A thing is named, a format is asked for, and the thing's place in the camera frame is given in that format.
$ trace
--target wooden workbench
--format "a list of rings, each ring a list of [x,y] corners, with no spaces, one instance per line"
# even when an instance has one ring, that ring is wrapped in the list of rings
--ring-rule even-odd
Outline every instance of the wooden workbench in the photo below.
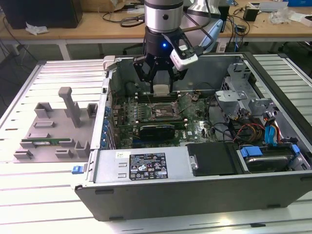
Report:
[[[238,0],[239,6],[231,7],[230,13],[247,4],[248,0]],[[312,7],[292,7],[298,13],[311,14]],[[120,20],[124,17],[136,16],[136,14],[114,13],[111,20]],[[235,23],[245,24],[235,18]],[[274,25],[269,22],[269,13],[261,13],[255,22],[250,22],[250,32],[245,41],[305,41],[312,40],[312,27],[309,28],[299,22]],[[13,30],[12,34],[24,44],[57,44],[64,59],[70,59],[67,44],[72,43],[132,43],[142,42],[144,27],[121,28],[117,23],[104,21],[99,13],[84,13],[77,28],[49,28],[49,33],[34,36],[24,29]],[[232,28],[228,22],[225,31],[219,35],[220,44],[226,44],[232,34]],[[5,30],[0,20],[0,39],[6,44],[16,44],[11,35]]]

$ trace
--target green circuit board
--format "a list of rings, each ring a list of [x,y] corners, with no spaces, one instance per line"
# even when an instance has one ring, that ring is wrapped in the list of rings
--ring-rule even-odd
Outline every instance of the green circuit board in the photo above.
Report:
[[[177,101],[161,103],[139,103],[131,97],[119,98],[113,107],[117,148],[172,147],[190,142],[216,142],[217,138],[211,133],[205,118],[206,98],[194,101],[192,97],[193,94],[187,94]],[[169,140],[142,140],[140,129],[149,125],[173,125],[175,136]]]

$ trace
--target open computer chassis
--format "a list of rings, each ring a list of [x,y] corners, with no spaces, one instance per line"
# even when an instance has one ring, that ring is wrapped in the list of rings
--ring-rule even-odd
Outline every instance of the open computer chassis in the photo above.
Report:
[[[286,207],[312,190],[312,126],[251,54],[203,56],[166,95],[149,93],[132,57],[103,66],[75,187],[97,220]]]

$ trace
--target barcode sticker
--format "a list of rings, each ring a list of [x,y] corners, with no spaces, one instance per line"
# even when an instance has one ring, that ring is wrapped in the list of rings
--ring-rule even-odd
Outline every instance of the barcode sticker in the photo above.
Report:
[[[116,158],[129,158],[130,154],[130,151],[116,152]]]

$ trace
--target blue cable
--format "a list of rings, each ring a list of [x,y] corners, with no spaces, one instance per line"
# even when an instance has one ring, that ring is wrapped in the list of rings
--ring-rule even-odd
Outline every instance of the blue cable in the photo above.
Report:
[[[235,24],[235,31],[236,33],[238,33],[237,31],[237,25]],[[234,52],[236,52],[236,49],[238,48],[238,45],[237,45],[237,37],[235,37],[235,49],[234,49]]]

